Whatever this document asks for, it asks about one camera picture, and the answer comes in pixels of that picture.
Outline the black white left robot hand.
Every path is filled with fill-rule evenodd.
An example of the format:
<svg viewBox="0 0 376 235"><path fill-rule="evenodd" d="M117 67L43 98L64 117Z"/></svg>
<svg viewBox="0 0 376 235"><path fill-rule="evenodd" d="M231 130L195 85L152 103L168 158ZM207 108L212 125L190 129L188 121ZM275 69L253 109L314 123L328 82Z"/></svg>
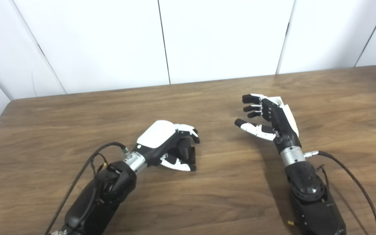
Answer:
<svg viewBox="0 0 376 235"><path fill-rule="evenodd" d="M137 139L126 162L137 174L145 167L158 165L194 172L197 170L196 154L190 137L195 144L200 143L193 126L157 120Z"/></svg>

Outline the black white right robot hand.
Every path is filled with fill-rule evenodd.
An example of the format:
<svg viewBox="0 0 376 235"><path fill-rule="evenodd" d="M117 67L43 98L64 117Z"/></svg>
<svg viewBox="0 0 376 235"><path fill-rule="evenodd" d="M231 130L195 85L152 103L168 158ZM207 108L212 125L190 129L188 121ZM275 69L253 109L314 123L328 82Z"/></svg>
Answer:
<svg viewBox="0 0 376 235"><path fill-rule="evenodd" d="M242 102L248 105L243 108L248 118L262 117L270 126L236 119L234 123L237 127L261 139L273 141L278 153L294 146L302 147L295 118L281 97L247 94L242 96Z"/></svg>

